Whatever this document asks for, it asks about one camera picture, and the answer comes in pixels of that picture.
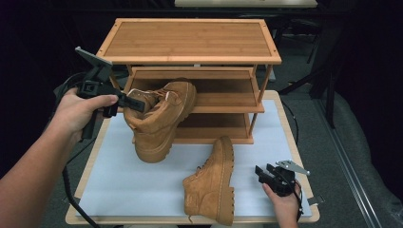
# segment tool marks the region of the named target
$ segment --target forearm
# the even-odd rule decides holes
[[[39,226],[53,186],[77,139],[49,125],[21,160],[0,180],[0,223],[6,227]]]

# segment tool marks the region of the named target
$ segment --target brown boot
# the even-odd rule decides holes
[[[125,121],[134,132],[133,142],[139,158],[144,162],[160,162],[172,146],[178,124],[192,112],[196,88],[186,79],[177,79],[162,89],[140,93],[137,97],[142,96],[146,103],[144,113],[125,107]],[[158,103],[154,104],[152,98],[157,98]]]
[[[202,168],[183,180],[184,212],[204,216],[222,225],[234,220],[234,188],[229,186],[234,169],[234,149],[228,137],[214,142],[213,152]]]

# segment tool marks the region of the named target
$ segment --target person's left hand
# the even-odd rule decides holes
[[[98,108],[115,104],[118,97],[116,95],[101,95],[82,99],[76,94],[77,88],[72,88],[65,94],[50,125],[60,127],[79,141],[82,129],[89,122],[92,112]]]

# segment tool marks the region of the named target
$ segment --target shoe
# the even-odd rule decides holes
[[[189,216],[204,216],[230,226],[234,220],[234,188],[229,186],[234,169],[234,149],[231,140],[217,139],[213,152],[202,168],[185,178],[184,212]]]
[[[162,161],[172,146],[178,124],[193,110],[195,86],[181,78],[159,90],[132,90],[128,96],[145,103],[143,113],[124,108],[125,121],[134,132],[137,155],[143,162]]]

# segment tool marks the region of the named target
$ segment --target top shelf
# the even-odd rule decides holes
[[[97,56],[115,65],[279,65],[260,19],[118,18]]]

